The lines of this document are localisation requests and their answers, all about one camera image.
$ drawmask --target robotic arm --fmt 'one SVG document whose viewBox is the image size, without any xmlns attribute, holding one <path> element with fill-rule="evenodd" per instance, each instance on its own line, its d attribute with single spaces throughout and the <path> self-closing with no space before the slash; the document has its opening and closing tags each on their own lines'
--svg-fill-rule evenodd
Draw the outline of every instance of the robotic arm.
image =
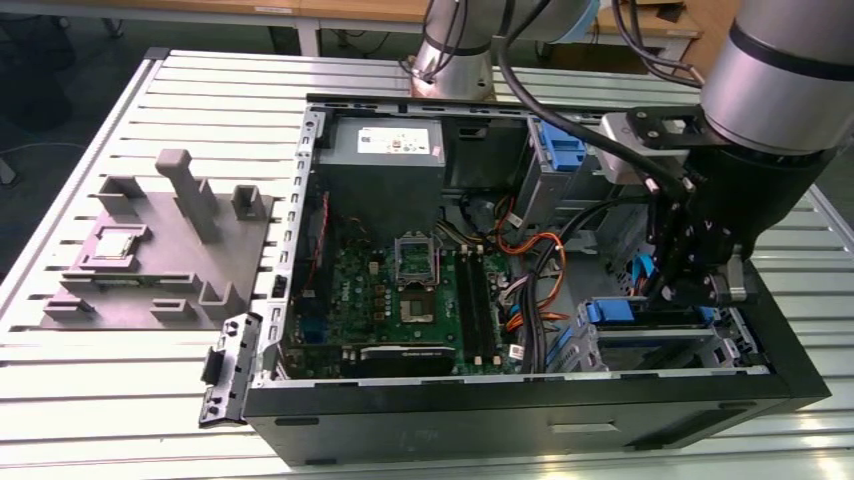
<svg viewBox="0 0 854 480">
<path fill-rule="evenodd" d="M 650 207 L 651 299 L 750 299 L 742 264 L 757 237 L 794 207 L 854 127 L 853 21 L 851 2 L 746 0 L 701 105 L 623 114 L 647 148 L 687 153 L 686 198 L 662 196 Z"/>
<path fill-rule="evenodd" d="M 492 1 L 435 0 L 412 68 L 416 94 L 488 96 L 491 37 L 512 30 L 539 2 L 507 3 L 511 17 Z M 574 25 L 571 41 L 596 4 L 551 2 L 523 37 L 554 41 Z M 725 306 L 750 299 L 743 261 L 757 238 L 794 207 L 854 128 L 853 23 L 854 2 L 745 0 L 701 105 L 606 115 L 614 145 L 662 165 L 673 166 L 674 152 L 681 159 L 671 167 L 685 186 L 678 196 L 645 172 L 634 176 L 653 193 L 657 269 L 643 292 L 653 303 Z M 616 150 L 599 148 L 603 169 L 634 171 Z"/>
</svg>

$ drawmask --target metal chassis frame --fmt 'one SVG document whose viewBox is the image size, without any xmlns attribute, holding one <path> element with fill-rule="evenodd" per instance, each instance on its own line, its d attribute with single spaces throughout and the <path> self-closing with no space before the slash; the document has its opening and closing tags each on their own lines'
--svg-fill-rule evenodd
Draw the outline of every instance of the metal chassis frame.
<svg viewBox="0 0 854 480">
<path fill-rule="evenodd" d="M 454 114 L 503 115 L 514 118 L 518 118 L 519 114 L 527 115 L 527 112 L 520 112 L 518 106 L 432 102 L 423 99 L 378 100 L 350 96 L 340 98 L 318 96 L 310 97 L 308 102 L 310 106 L 314 104 L 326 109 L 364 110 L 379 114 L 406 112 L 410 115 L 423 114 L 431 117 Z M 304 158 L 311 156 L 312 139 L 316 133 L 314 128 L 314 125 L 303 126 L 304 138 L 310 140 L 303 142 L 298 155 Z M 742 315 L 771 365 L 773 371 L 767 375 L 689 378 L 643 376 L 619 380 L 547 381 L 527 383 L 527 388 L 519 388 L 518 382 L 374 385 L 358 388 L 354 388 L 354 383 L 358 385 L 358 382 L 343 382 L 338 385 L 327 384 L 323 388 L 282 388 L 282 384 L 276 385 L 276 382 L 270 381 L 268 370 L 258 371 L 258 366 L 264 365 L 263 353 L 267 347 L 279 342 L 284 327 L 283 323 L 271 322 L 268 316 L 259 341 L 256 375 L 247 393 L 244 418 L 251 425 L 262 427 L 256 429 L 264 434 L 263 427 L 274 420 L 276 428 L 290 428 L 292 425 L 315 424 L 312 422 L 320 421 L 327 416 L 334 418 L 348 414 L 447 413 L 463 410 L 571 408 L 620 404 L 673 403 L 675 405 L 679 402 L 698 401 L 715 402 L 719 409 L 734 408 L 734 406 L 745 409 L 743 413 L 726 420 L 703 425 L 702 428 L 687 432 L 667 445 L 636 446 L 641 449 L 679 448 L 758 415 L 794 411 L 830 395 L 753 265 L 746 267 L 746 276 L 757 281 L 759 294 L 757 303 L 742 308 Z M 275 438 L 266 439 L 276 446 Z"/>
</svg>

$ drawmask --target metal slotted table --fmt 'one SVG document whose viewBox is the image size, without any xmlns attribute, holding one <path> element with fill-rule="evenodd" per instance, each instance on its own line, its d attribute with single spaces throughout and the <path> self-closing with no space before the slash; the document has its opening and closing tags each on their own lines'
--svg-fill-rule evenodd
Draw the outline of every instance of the metal slotted table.
<svg viewBox="0 0 854 480">
<path fill-rule="evenodd" d="M 649 77 L 520 70 L 554 104 L 628 107 L 697 102 Z M 854 241 L 814 189 L 762 237 L 755 264 L 833 397 L 793 415 L 753 420 L 681 451 L 418 464 L 288 467 L 248 427 L 196 428 L 199 382 L 215 331 L 47 331 L 44 299 L 77 254 L 101 205 L 105 175 L 157 177 L 163 148 L 187 148 L 214 193 L 236 184 L 290 198 L 307 93 L 406 96 L 394 62 L 172 51 L 143 61 L 21 257 L 0 286 L 0 476 L 331 478 L 846 479 L 854 471 Z M 512 101 L 496 74 L 498 99 Z M 287 211 L 274 205 L 274 218 Z M 283 238 L 271 223 L 267 239 Z M 266 248 L 260 266 L 271 266 Z M 270 284 L 259 268 L 256 292 Z M 264 311 L 264 301 L 252 310 Z"/>
</svg>

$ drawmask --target black cable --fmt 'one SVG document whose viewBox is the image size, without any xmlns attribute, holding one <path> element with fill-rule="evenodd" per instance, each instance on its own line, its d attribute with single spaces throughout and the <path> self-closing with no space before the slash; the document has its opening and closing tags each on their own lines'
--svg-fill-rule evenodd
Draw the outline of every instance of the black cable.
<svg viewBox="0 0 854 480">
<path fill-rule="evenodd" d="M 546 373 L 546 329 L 543 327 L 543 319 L 539 315 L 539 305 L 536 305 L 536 280 L 538 275 L 528 274 L 528 279 L 524 282 L 526 291 L 524 301 L 527 316 L 534 321 L 527 322 L 532 330 L 532 342 L 534 347 L 532 361 L 531 361 L 531 373 Z"/>
<path fill-rule="evenodd" d="M 523 287 L 519 289 L 519 294 L 516 295 L 516 304 L 519 305 L 519 311 L 522 312 L 522 326 L 524 327 L 524 353 L 522 355 L 522 373 L 536 373 L 534 370 L 534 359 L 539 356 L 539 351 L 538 342 L 535 339 L 534 323 L 526 321 L 524 319 L 528 304 L 527 297 L 527 288 Z"/>
<path fill-rule="evenodd" d="M 498 36 L 503 37 L 510 31 L 510 24 L 512 23 L 512 12 L 516 10 L 516 0 L 504 1 L 504 13 L 502 14 L 502 24 L 498 27 Z"/>
<path fill-rule="evenodd" d="M 572 217 L 572 219 L 567 222 L 567 224 L 560 229 L 560 233 L 558 237 L 560 238 L 562 244 L 566 243 L 575 235 L 575 232 L 580 230 L 580 228 L 587 224 L 587 222 L 596 217 L 603 211 L 610 210 L 611 208 L 626 205 L 630 203 L 646 203 L 649 202 L 649 197 L 646 195 L 631 196 L 631 197 L 618 197 L 611 200 L 604 200 L 595 205 L 591 205 L 584 210 L 578 212 L 578 214 Z M 548 259 L 554 254 L 554 249 L 548 248 L 543 250 L 536 259 L 536 265 L 534 267 L 534 272 L 539 275 L 539 272 L 546 268 L 546 264 L 548 263 Z"/>
<path fill-rule="evenodd" d="M 603 211 L 618 205 L 624 205 L 628 203 L 646 203 L 647 201 L 649 198 L 646 196 L 619 197 L 612 200 L 599 202 L 591 207 L 587 207 L 578 213 L 578 215 L 575 215 L 575 217 L 572 217 L 572 219 L 560 229 L 560 234 L 558 235 L 560 238 L 560 244 L 566 245 L 575 232 Z M 520 300 L 524 300 L 527 302 L 526 304 L 519 305 L 522 312 L 522 323 L 523 325 L 530 325 L 530 327 L 526 327 L 526 332 L 531 330 L 531 333 L 526 333 L 526 335 L 528 335 L 528 338 L 535 339 L 532 340 L 532 342 L 536 342 L 538 345 L 538 349 L 531 353 L 531 367 L 535 368 L 535 370 L 531 370 L 531 373 L 542 373 L 546 371 L 546 331 L 543 328 L 543 319 L 539 314 L 539 308 L 536 305 L 536 279 L 539 278 L 540 273 L 544 270 L 546 265 L 548 264 L 548 259 L 551 258 L 556 250 L 554 248 L 554 242 L 551 240 L 543 239 L 543 241 L 547 242 L 547 247 L 542 250 L 539 257 L 536 258 L 534 269 L 528 273 L 528 280 L 526 281 L 524 286 L 522 287 L 522 291 L 519 292 Z"/>
<path fill-rule="evenodd" d="M 611 9 L 614 10 L 614 23 L 616 24 L 619 35 L 620 37 L 623 37 L 623 41 L 626 42 L 626 45 L 628 45 L 628 48 L 631 48 L 631 51 L 635 52 L 635 54 L 638 54 L 641 58 L 649 60 L 657 65 L 665 65 L 666 67 L 677 68 L 679 70 L 690 72 L 694 69 L 693 65 L 689 65 L 678 60 L 669 60 L 666 58 L 657 57 L 638 45 L 634 37 L 628 34 L 628 30 L 626 29 L 626 22 L 623 21 L 623 12 L 619 9 L 619 4 L 620 0 L 611 0 Z M 638 4 L 636 2 L 628 0 L 628 11 L 631 12 L 632 10 L 636 14 Z"/>
<path fill-rule="evenodd" d="M 386 45 L 386 41 L 388 41 L 388 36 L 390 35 L 391 35 L 391 32 L 386 32 L 386 36 L 383 37 L 383 39 L 376 44 L 376 47 L 374 47 L 367 52 L 362 52 L 362 56 L 364 56 L 364 58 L 367 58 L 370 55 L 374 55 L 376 52 L 379 52 L 379 49 L 383 48 L 383 45 Z"/>
<path fill-rule="evenodd" d="M 531 110 L 531 112 L 546 122 L 563 130 L 566 133 L 579 138 L 583 142 L 588 143 L 594 147 L 604 150 L 612 155 L 618 156 L 626 161 L 634 168 L 641 170 L 655 180 L 658 186 L 665 193 L 675 199 L 681 199 L 685 195 L 685 185 L 681 180 L 670 173 L 670 171 L 655 163 L 651 159 L 641 155 L 631 148 L 623 144 L 615 142 L 608 137 L 586 128 L 583 125 L 567 120 L 563 116 L 558 115 L 551 109 L 548 109 L 542 103 L 536 101 L 531 93 L 526 90 L 516 74 L 512 71 L 508 60 L 508 48 L 512 42 L 516 40 L 524 29 L 531 25 L 542 11 L 546 9 L 551 0 L 540 0 L 539 4 L 531 12 L 527 18 L 510 33 L 498 49 L 498 65 L 504 76 L 507 86 L 512 90 L 512 93 L 519 98 L 522 104 Z"/>
<path fill-rule="evenodd" d="M 488 247 L 492 247 L 494 246 L 492 242 L 490 242 L 490 239 L 487 238 L 488 234 L 483 233 L 478 228 L 478 225 L 475 224 L 475 219 L 471 218 L 467 208 L 468 208 L 468 194 L 463 194 L 463 196 L 459 199 L 459 216 L 463 217 L 463 222 L 466 223 L 466 226 L 471 230 L 472 235 L 475 235 Z"/>
<path fill-rule="evenodd" d="M 643 49 L 643 35 L 641 34 L 641 21 L 638 20 L 638 3 L 636 3 L 636 0 L 630 0 L 628 6 L 630 6 L 628 19 L 631 21 L 631 35 L 632 35 L 635 41 L 638 42 L 638 47 L 641 47 Z M 678 83 L 679 85 L 685 85 L 686 87 L 693 87 L 693 88 L 701 88 L 702 87 L 702 85 L 699 84 L 699 82 L 697 80 L 693 80 L 690 78 L 677 77 L 675 75 L 671 75 L 670 73 L 662 72 L 658 69 L 658 67 L 655 66 L 655 64 L 653 62 L 650 62 L 646 58 L 641 58 L 641 61 L 643 62 L 643 66 L 646 67 L 649 72 L 653 75 L 655 75 L 658 78 L 661 78 L 662 80 L 666 80 L 666 81 L 673 82 L 673 83 Z"/>
</svg>

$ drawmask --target gray power supply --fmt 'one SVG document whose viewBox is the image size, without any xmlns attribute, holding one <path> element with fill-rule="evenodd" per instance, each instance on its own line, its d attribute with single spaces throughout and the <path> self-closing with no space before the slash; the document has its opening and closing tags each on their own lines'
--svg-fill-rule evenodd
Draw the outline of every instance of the gray power supply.
<svg viewBox="0 0 854 480">
<path fill-rule="evenodd" d="M 428 235 L 444 179 L 439 120 L 342 118 L 316 170 L 339 218 L 358 218 L 376 245 L 407 232 Z"/>
</svg>

